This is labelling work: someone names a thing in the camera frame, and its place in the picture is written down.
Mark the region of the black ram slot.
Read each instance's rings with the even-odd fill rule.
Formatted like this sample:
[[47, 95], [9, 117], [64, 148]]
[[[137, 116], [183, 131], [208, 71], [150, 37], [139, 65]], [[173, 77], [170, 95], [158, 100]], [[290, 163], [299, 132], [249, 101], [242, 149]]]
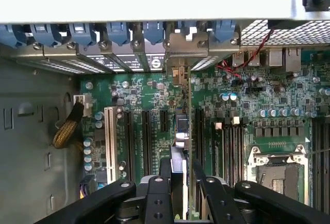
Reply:
[[316, 120], [312, 121], [312, 151], [314, 154], [312, 157], [312, 175], [313, 175], [313, 206], [320, 211], [323, 211], [322, 206], [322, 192], [321, 183], [322, 171], [321, 171], [321, 157], [319, 150], [322, 149], [323, 137], [321, 134], [322, 125]]
[[213, 123], [212, 142], [214, 146], [214, 175], [224, 177], [223, 129], [221, 122]]
[[322, 160], [322, 169], [323, 169], [323, 212], [330, 215], [330, 124], [322, 124], [322, 149], [324, 152], [321, 154]]
[[242, 181], [244, 176], [244, 128], [238, 126], [237, 129], [237, 181]]
[[230, 183], [234, 186], [237, 182], [237, 125], [230, 126]]
[[225, 155], [225, 176], [226, 182], [230, 184], [230, 128], [228, 125], [225, 126], [224, 131], [224, 155]]

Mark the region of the long black expansion slot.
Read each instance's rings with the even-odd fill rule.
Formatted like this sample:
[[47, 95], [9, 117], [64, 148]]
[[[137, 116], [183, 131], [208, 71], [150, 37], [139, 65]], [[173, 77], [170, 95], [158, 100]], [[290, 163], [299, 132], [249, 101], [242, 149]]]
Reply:
[[124, 112], [124, 133], [127, 148], [127, 174], [128, 179], [135, 181], [135, 135], [134, 120], [131, 111]]
[[200, 108], [195, 110], [195, 123], [194, 123], [194, 132], [195, 132], [195, 155], [203, 165], [204, 160], [204, 111]]
[[152, 124], [151, 113], [143, 110], [142, 118], [142, 144], [143, 144], [143, 168], [144, 175], [152, 173]]

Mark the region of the silver cpu socket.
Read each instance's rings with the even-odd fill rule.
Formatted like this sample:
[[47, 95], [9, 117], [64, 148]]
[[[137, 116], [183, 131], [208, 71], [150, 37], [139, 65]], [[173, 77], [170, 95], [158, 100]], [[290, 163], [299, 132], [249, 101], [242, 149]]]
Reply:
[[309, 160], [305, 147], [292, 151], [262, 152], [253, 146], [247, 159], [245, 180], [258, 183], [305, 205], [309, 200]]

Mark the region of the white pci expansion slot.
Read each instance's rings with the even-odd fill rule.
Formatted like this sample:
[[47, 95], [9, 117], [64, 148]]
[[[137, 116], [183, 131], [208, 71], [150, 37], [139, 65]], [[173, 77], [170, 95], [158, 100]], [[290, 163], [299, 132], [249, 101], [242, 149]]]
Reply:
[[104, 108], [107, 184], [117, 179], [117, 115], [114, 107]]

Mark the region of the short black expansion slot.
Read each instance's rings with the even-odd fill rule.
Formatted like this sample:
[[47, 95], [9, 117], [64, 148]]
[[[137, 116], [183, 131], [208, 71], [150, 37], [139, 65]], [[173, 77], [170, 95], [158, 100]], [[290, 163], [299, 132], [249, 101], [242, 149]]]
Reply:
[[168, 132], [168, 111], [160, 110], [160, 131]]

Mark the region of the green motherboard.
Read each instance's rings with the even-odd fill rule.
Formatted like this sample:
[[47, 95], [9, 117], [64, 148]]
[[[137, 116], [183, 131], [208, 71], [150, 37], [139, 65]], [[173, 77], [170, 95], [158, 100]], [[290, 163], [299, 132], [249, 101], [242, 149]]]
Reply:
[[[206, 175], [214, 175], [214, 122], [244, 128], [244, 176], [253, 146], [262, 152], [292, 151], [305, 147], [309, 160], [309, 200], [313, 206], [312, 121], [330, 124], [330, 61], [316, 63], [314, 54], [303, 54], [300, 72], [283, 74], [269, 67], [246, 67], [233, 74], [223, 67], [193, 72], [193, 104], [205, 114], [204, 163]], [[135, 135], [135, 176], [139, 183], [146, 176], [143, 168], [143, 110], [151, 113], [152, 173], [160, 170], [161, 160], [170, 157], [174, 144], [174, 109], [179, 89], [165, 73], [84, 76], [80, 95], [91, 94], [92, 116], [83, 117], [83, 171], [96, 189], [107, 184], [104, 108], [114, 107], [117, 115], [117, 179], [128, 179], [124, 112], [131, 111]], [[160, 110], [168, 111], [168, 132], [160, 131]]]

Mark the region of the white power connector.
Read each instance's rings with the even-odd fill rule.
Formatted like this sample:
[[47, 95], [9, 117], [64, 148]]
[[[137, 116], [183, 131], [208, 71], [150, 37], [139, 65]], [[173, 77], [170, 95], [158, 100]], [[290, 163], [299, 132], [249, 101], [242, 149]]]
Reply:
[[92, 116], [92, 96], [91, 94], [81, 94], [81, 95], [73, 95], [73, 102], [81, 103], [84, 106], [83, 117], [91, 117]]

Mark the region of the perforated metal slot cover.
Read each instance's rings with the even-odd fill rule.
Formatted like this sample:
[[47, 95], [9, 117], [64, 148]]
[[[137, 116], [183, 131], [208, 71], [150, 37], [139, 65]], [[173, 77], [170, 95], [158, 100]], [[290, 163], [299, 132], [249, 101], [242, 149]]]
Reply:
[[87, 70], [71, 65], [63, 53], [54, 53], [55, 48], [35, 42], [18, 49], [8, 49], [5, 55], [16, 62], [40, 69], [47, 69], [65, 74], [86, 74]]
[[58, 62], [63, 66], [71, 67], [84, 74], [114, 74], [114, 70], [84, 55], [79, 45], [68, 42], [57, 47], [43, 47], [43, 55], [46, 59]]
[[232, 38], [224, 42], [219, 42], [214, 36], [210, 36], [208, 40], [208, 56], [200, 60], [192, 67], [192, 71], [201, 71], [215, 66], [223, 59], [230, 57], [240, 50], [240, 40]]
[[144, 72], [149, 73], [151, 71], [150, 64], [148, 62], [145, 53], [145, 43], [144, 40], [133, 40], [131, 42], [131, 47], [135, 57], [137, 58], [139, 64], [141, 65]]
[[121, 69], [123, 69], [126, 73], [133, 73], [133, 70], [122, 60], [120, 59], [112, 50], [112, 42], [109, 40], [101, 40], [98, 43], [100, 48], [101, 55], [105, 58], [109, 59]]

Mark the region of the silver usb port block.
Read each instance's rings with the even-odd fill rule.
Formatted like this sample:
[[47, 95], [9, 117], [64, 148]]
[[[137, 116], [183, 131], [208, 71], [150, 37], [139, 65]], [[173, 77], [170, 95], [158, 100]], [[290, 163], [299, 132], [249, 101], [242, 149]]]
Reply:
[[[232, 54], [232, 66], [238, 67], [247, 62], [254, 54], [254, 51], [238, 51]], [[254, 59], [249, 62], [248, 66], [258, 67], [260, 64], [260, 54], [255, 55]]]

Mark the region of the grey metal pc case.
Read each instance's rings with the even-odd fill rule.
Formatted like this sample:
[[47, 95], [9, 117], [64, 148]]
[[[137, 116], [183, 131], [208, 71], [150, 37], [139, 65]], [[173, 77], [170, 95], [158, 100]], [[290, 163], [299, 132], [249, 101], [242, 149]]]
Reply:
[[[249, 62], [260, 54], [259, 68], [290, 74], [284, 67], [287, 48], [301, 49], [301, 66], [306, 52], [313, 53], [316, 63], [330, 61], [330, 11], [306, 12], [302, 0], [0, 0], [0, 24], [22, 25], [26, 46], [36, 42], [30, 24], [58, 25], [62, 44], [74, 42], [69, 24], [94, 24], [96, 44], [79, 45], [80, 51], [115, 72], [65, 74], [25, 66], [5, 55], [8, 49], [18, 48], [0, 43], [0, 224], [45, 224], [47, 216], [99, 190], [83, 171], [84, 106], [73, 102], [73, 95], [80, 95], [84, 76], [157, 72], [171, 76], [166, 70], [169, 34], [181, 33], [192, 40], [193, 35], [206, 33], [208, 42], [214, 36], [212, 23], [217, 20], [236, 21], [232, 38], [240, 40], [239, 51], [254, 54], [238, 67], [232, 66], [231, 55], [209, 68], [223, 67], [233, 74], [250, 67]], [[152, 45], [144, 38], [143, 22], [147, 21], [163, 22], [162, 43]], [[129, 26], [129, 44], [111, 42], [113, 52], [133, 73], [126, 73], [101, 55], [98, 43], [110, 41], [108, 22]], [[133, 40], [142, 39], [149, 73], [143, 71], [131, 47]], [[281, 67], [269, 66], [272, 49], [282, 49]], [[227, 187], [246, 224], [273, 223], [266, 214], [238, 199], [236, 184], [230, 187], [223, 178], [206, 176]], [[176, 219], [173, 213], [173, 224], [214, 224], [196, 184], [201, 204], [193, 219]]]

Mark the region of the silver ethernet port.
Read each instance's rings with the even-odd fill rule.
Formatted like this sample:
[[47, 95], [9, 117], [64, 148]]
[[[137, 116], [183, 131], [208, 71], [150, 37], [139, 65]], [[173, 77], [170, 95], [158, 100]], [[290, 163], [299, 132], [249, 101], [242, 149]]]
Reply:
[[301, 49], [287, 48], [284, 59], [285, 72], [300, 72], [301, 70]]
[[268, 61], [270, 67], [281, 67], [283, 65], [282, 49], [269, 50]]

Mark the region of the blue slot retention clip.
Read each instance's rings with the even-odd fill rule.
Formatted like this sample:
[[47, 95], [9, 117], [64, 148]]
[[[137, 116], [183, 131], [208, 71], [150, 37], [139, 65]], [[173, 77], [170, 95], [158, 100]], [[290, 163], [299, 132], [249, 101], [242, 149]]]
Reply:
[[34, 40], [48, 47], [62, 45], [62, 35], [56, 24], [30, 24]]
[[92, 46], [96, 44], [96, 33], [92, 23], [71, 23], [69, 30], [72, 40], [82, 46]]
[[0, 43], [12, 48], [27, 45], [27, 37], [22, 25], [0, 24]]
[[212, 23], [214, 36], [219, 43], [230, 40], [234, 34], [235, 27], [236, 21], [234, 20], [217, 20]]
[[164, 27], [162, 21], [143, 22], [144, 38], [152, 45], [162, 43], [164, 41]]
[[118, 46], [130, 43], [130, 31], [126, 22], [108, 22], [106, 28], [110, 41]]

